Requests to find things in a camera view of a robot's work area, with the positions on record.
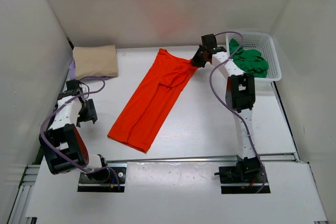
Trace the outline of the purple t shirt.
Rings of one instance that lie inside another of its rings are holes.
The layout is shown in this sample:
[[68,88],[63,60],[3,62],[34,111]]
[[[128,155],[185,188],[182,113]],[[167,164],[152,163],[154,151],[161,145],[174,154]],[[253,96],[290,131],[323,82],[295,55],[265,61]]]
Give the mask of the purple t shirt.
[[[74,59],[72,59],[71,64],[68,67],[69,69],[69,79],[73,80],[76,78],[76,64]],[[108,80],[110,77],[107,76],[100,76],[103,80]]]

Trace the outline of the beige t shirt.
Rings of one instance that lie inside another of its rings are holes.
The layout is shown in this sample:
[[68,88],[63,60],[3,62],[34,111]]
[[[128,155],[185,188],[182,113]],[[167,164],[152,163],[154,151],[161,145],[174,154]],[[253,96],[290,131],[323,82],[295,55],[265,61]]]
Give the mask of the beige t shirt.
[[75,78],[117,77],[118,60],[115,45],[101,47],[75,47],[72,51]]

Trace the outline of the orange t shirt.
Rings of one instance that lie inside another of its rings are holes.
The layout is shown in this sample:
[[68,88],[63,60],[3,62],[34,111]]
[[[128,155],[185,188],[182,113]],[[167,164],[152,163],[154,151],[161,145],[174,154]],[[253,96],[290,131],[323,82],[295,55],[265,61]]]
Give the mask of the orange t shirt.
[[160,49],[155,60],[107,134],[147,153],[181,92],[197,71],[192,61]]

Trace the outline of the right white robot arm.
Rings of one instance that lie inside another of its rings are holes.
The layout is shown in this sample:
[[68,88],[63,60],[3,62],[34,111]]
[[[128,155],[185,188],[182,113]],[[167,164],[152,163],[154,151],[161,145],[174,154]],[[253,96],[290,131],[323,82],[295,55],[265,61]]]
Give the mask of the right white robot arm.
[[[245,73],[234,63],[234,53],[229,53],[224,47],[219,46],[214,34],[203,35],[201,40],[202,43],[192,58],[191,64],[203,68],[207,62],[210,62],[214,66],[209,78],[212,92],[234,115],[236,125],[237,163],[235,167],[222,173],[228,177],[246,180],[247,176],[257,174],[262,168],[254,145],[251,118],[256,100],[255,78],[253,74]],[[227,81],[225,100],[222,100],[214,89],[212,78],[215,70],[219,70]]]

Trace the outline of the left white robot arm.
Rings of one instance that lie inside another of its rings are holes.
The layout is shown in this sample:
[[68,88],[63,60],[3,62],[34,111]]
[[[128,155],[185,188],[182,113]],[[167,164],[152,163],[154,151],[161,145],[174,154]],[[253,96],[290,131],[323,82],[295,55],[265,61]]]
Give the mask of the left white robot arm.
[[96,177],[107,166],[102,155],[89,154],[78,131],[82,122],[95,123],[98,119],[93,99],[88,98],[90,92],[84,92],[83,85],[80,80],[67,81],[54,112],[41,125],[39,141],[54,175],[77,168]]

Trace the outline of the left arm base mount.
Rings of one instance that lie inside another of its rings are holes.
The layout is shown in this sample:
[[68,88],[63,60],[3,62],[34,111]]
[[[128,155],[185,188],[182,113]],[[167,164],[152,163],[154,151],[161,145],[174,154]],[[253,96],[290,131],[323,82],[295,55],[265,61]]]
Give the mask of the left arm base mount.
[[108,170],[102,175],[88,177],[81,172],[77,192],[81,193],[123,193],[127,178],[126,163],[108,163],[114,172]]

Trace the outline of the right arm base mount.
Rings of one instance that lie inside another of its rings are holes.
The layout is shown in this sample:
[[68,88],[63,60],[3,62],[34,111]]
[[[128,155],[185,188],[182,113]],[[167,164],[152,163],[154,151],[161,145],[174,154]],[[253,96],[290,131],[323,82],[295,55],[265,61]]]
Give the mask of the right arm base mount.
[[270,194],[267,176],[262,169],[240,175],[235,166],[220,166],[214,173],[219,178],[221,194]]

